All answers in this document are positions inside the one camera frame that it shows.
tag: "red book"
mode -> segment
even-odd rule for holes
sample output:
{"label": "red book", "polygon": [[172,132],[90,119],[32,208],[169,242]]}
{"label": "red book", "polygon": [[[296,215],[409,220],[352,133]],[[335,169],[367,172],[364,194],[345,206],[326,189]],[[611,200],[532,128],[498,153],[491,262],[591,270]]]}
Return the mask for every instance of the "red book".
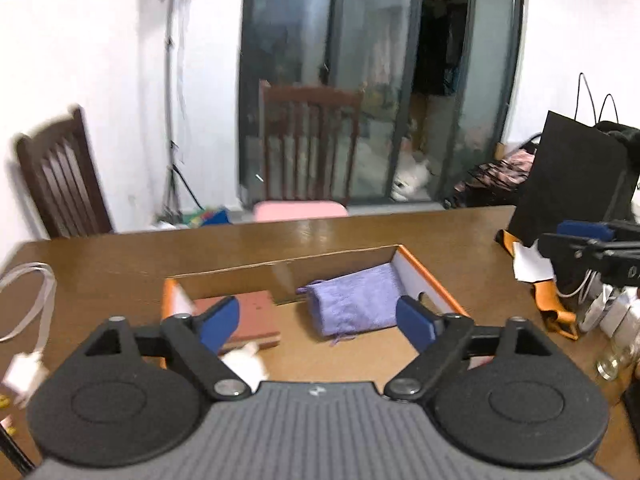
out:
{"label": "red book", "polygon": [[[240,348],[255,341],[260,348],[276,346],[280,342],[280,330],[276,322],[275,304],[268,290],[234,294],[240,303],[238,328],[222,347],[222,351]],[[202,314],[225,296],[195,300],[194,316]]]}

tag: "pink stool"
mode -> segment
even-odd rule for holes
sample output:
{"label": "pink stool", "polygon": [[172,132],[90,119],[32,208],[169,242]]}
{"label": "pink stool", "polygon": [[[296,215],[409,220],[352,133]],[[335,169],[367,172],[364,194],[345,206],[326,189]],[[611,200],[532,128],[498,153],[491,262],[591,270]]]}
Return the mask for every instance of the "pink stool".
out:
{"label": "pink stool", "polygon": [[347,209],[337,202],[260,202],[254,206],[254,221],[283,222],[311,218],[348,216]]}

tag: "light stand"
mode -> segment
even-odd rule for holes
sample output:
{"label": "light stand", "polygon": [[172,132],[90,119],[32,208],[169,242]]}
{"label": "light stand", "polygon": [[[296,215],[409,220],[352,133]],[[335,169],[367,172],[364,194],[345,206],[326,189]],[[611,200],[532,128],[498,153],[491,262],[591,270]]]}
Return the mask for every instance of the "light stand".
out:
{"label": "light stand", "polygon": [[176,175],[180,178],[191,198],[199,209],[203,209],[194,195],[189,184],[175,164],[175,150],[178,147],[174,142],[174,119],[172,113],[171,94],[171,58],[174,40],[172,30],[174,28],[174,7],[175,0],[168,0],[166,13],[166,33],[164,36],[164,122],[166,128],[168,164],[166,173],[166,187],[164,188],[164,201],[162,202],[163,220],[169,224],[182,223],[182,211],[180,209],[180,199],[178,198],[178,188]]}

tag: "purple towel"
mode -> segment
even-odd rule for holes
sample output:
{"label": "purple towel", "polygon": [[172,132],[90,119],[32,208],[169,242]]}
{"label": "purple towel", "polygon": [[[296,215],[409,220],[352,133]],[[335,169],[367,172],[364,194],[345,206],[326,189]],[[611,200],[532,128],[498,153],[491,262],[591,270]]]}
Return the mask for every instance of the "purple towel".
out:
{"label": "purple towel", "polygon": [[395,325],[396,303],[404,294],[391,264],[313,282],[298,290],[299,294],[304,292],[323,336],[345,336]]}

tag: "wooden table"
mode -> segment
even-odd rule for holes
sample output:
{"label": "wooden table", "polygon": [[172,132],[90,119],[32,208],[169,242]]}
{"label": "wooden table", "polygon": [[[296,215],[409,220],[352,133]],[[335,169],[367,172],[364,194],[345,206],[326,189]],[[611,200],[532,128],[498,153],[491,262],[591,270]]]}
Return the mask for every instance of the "wooden table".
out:
{"label": "wooden table", "polygon": [[[44,354],[49,369],[59,366],[109,316],[124,314],[132,324],[158,320],[167,276],[397,243],[425,264],[476,323],[502,325],[510,316],[526,316],[541,326],[529,287],[513,279],[510,257],[494,243],[496,230],[507,225],[511,213],[509,207],[476,208],[32,242],[17,251],[8,268],[40,261],[56,274],[56,311]],[[25,276],[2,291],[1,333],[14,327],[33,304],[39,281]],[[0,344],[0,369],[6,370],[15,353],[31,351],[36,338],[33,323],[15,340]],[[552,338],[590,374],[606,343],[599,332],[578,342]],[[2,416],[9,412],[18,444],[29,456],[38,457],[24,412],[12,407]],[[596,463],[616,480],[640,476],[640,459],[622,404],[612,409]],[[19,478],[4,457],[0,478]]]}

